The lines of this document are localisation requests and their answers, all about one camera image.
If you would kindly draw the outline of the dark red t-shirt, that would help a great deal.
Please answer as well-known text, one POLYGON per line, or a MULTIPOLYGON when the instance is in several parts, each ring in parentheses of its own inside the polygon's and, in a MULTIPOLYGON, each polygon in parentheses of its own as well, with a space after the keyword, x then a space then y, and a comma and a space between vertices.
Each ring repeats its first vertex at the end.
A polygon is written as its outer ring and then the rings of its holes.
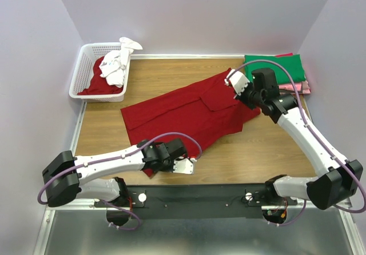
POLYGON ((219 138, 242 131, 260 109, 251 110, 234 99, 233 89, 224 83, 230 71, 122 108, 130 143, 170 133, 160 141, 179 137, 189 156, 197 156, 219 138))

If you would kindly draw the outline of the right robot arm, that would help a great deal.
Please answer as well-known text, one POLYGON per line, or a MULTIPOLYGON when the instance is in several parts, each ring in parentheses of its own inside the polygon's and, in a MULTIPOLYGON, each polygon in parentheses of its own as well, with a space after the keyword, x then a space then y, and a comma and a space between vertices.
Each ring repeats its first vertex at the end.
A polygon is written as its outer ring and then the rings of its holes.
POLYGON ((315 128, 301 104, 291 94, 280 94, 274 71, 254 72, 250 81, 240 71, 231 70, 225 83, 235 98, 247 107, 260 108, 264 115, 284 129, 303 151, 315 170, 315 177, 279 175, 265 183, 264 200, 277 204, 284 197, 311 201, 325 210, 353 196, 359 189, 363 166, 349 161, 315 128))

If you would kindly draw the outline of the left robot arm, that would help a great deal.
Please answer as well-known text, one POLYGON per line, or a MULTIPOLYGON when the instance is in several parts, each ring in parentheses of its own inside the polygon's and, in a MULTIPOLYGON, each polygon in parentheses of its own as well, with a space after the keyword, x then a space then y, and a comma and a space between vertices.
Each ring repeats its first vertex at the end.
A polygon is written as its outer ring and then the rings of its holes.
POLYGON ((44 186, 38 202, 59 207, 75 199, 89 198, 121 206, 127 198, 121 179, 104 178, 135 171, 149 176, 158 172, 192 174, 194 164, 179 138, 169 142, 144 140, 127 149, 94 156, 75 157, 68 150, 57 155, 43 170, 44 186))

